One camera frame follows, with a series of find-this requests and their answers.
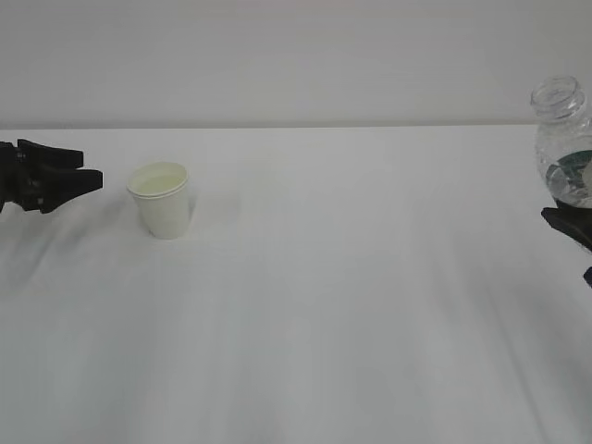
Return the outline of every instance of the white table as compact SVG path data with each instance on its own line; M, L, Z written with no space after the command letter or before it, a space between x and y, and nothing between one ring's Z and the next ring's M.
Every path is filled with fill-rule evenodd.
M531 126L0 131L105 188L0 215L0 442L592 438L592 265ZM125 192L191 171L181 240Z

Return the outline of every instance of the paper cup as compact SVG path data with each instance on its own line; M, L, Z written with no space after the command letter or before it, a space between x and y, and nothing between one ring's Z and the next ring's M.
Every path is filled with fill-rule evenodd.
M158 239L175 239L187 231L190 221L184 166L158 162L136 170L128 181L142 220Z

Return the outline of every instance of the bottle neck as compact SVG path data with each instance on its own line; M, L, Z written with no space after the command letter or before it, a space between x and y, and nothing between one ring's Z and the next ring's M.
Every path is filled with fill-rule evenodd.
M531 106L541 124L556 129L585 125L586 96L573 77L550 77L536 87Z

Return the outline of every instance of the cup rim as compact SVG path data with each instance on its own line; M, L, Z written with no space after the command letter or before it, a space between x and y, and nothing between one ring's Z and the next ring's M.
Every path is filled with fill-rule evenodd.
M173 187L169 190L166 190L166 191L146 193L146 192L137 192L134 190L134 187L132 185L132 181L134 181L142 173L145 173L147 170L150 170L151 168L162 167L162 166L170 166L170 167L178 168L179 172L182 172L182 174L183 174L182 181L178 185L176 185L175 187ZM129 176L126 188L128 189L128 192L132 196L134 196L138 199L147 199L147 200L148 199L161 199L163 197L170 196L171 194L175 194L176 192L183 189L185 187L185 185L187 185L188 179L189 179L189 172L187 171L187 168L185 166L183 166L182 164L178 164L176 162L152 162L152 164L140 166L133 173L131 173L131 176Z

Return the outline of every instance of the plastic water bottle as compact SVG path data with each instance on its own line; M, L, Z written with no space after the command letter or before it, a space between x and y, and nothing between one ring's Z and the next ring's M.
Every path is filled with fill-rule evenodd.
M532 93L539 118L538 170L552 196L565 204L592 208L592 118L579 82L550 77Z

